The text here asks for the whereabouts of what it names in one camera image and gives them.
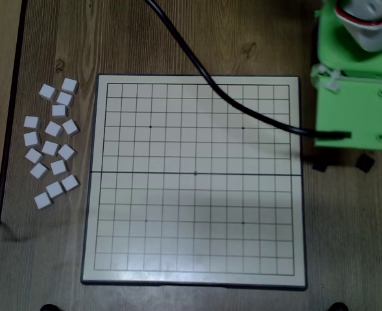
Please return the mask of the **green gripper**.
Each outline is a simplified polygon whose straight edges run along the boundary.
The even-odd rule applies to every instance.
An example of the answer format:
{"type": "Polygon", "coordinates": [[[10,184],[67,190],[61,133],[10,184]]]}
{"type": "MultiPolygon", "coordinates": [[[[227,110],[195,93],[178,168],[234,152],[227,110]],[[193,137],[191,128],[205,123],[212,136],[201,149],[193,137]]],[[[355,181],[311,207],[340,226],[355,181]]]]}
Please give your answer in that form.
{"type": "Polygon", "coordinates": [[[382,51],[362,49],[335,14],[335,1],[327,1],[318,15],[319,62],[346,76],[382,78],[382,51]]]}

